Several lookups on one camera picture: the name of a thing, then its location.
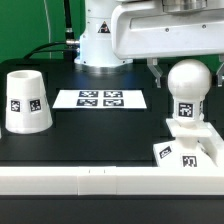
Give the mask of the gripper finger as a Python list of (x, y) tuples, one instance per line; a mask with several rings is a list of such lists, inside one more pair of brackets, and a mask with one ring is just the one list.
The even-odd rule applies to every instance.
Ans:
[(224, 83), (224, 55), (219, 55), (219, 61), (221, 62), (221, 65), (216, 72), (217, 86), (222, 87), (222, 84)]

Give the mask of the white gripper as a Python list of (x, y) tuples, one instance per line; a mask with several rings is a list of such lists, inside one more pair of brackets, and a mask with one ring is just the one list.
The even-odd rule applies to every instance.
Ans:
[(157, 58), (224, 54), (224, 0), (126, 0), (111, 18), (120, 59), (148, 58), (161, 87)]

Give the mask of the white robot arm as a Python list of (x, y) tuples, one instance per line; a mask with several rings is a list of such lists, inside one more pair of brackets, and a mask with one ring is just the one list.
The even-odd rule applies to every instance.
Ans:
[(99, 73), (146, 59), (157, 81), (158, 60), (217, 55), (224, 83), (224, 0), (85, 0), (79, 67)]

